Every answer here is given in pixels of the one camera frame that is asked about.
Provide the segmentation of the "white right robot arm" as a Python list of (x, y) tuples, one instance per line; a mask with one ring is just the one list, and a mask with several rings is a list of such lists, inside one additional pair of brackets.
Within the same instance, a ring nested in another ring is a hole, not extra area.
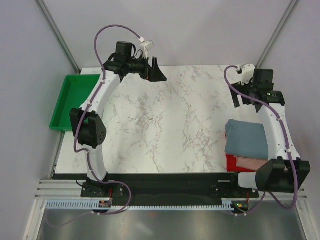
[(229, 85), (233, 104), (253, 105), (262, 121), (268, 146), (268, 161), (256, 172), (242, 172), (229, 184), (235, 197), (247, 189), (261, 192), (291, 193), (296, 195), (311, 171), (308, 161), (303, 161), (292, 141), (286, 120), (283, 93), (274, 90), (272, 69), (256, 68), (246, 64), (236, 68), (240, 81)]

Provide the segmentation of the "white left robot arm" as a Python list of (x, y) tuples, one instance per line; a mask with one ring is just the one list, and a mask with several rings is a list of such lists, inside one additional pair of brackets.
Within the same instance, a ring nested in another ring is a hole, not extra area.
[(149, 82), (165, 82), (167, 78), (158, 66), (156, 57), (149, 63), (148, 52), (154, 43), (140, 40), (142, 54), (135, 57), (135, 46), (126, 41), (116, 43), (115, 53), (102, 65), (102, 73), (89, 97), (79, 108), (70, 110), (70, 122), (74, 136), (73, 150), (83, 152), (87, 164), (86, 180), (82, 184), (81, 197), (108, 197), (116, 181), (108, 179), (104, 164), (102, 144), (107, 129), (102, 117), (112, 93), (129, 74), (138, 74)]

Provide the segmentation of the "blue grey t shirt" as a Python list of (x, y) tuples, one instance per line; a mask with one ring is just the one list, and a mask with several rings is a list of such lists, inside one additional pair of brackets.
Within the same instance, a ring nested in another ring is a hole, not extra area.
[(229, 119), (225, 125), (225, 133), (226, 154), (251, 159), (268, 159), (268, 143), (262, 124)]

